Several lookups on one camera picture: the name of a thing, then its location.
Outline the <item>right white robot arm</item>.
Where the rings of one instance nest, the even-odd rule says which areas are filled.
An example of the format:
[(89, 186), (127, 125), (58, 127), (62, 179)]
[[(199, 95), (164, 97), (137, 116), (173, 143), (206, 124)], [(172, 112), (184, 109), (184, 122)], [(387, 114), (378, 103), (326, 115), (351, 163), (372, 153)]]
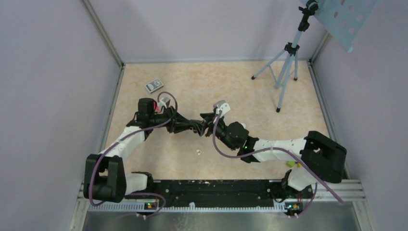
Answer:
[(265, 140), (251, 137), (239, 122), (225, 125), (223, 117), (203, 113), (202, 125), (207, 137), (212, 136), (216, 151), (226, 158), (246, 163), (266, 161), (294, 161), (284, 178), (282, 192), (295, 198), (301, 191), (316, 182), (341, 183), (347, 150), (318, 131), (309, 131), (304, 138), (292, 140)]

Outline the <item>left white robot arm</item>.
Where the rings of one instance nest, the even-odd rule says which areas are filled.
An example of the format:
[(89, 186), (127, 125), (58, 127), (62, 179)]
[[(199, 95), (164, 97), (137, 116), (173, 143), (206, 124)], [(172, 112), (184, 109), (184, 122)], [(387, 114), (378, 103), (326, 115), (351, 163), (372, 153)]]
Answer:
[(161, 105), (163, 112), (160, 114), (155, 111), (157, 102), (154, 99), (139, 99), (138, 111), (126, 124), (122, 134), (99, 154), (87, 157), (83, 188), (85, 198), (119, 203), (131, 193), (137, 193), (143, 199), (152, 197), (154, 186), (151, 184), (151, 174), (136, 172), (127, 177), (124, 163), (155, 128), (165, 127), (169, 133), (185, 130), (201, 133), (203, 128), (200, 121), (184, 118), (164, 102)]

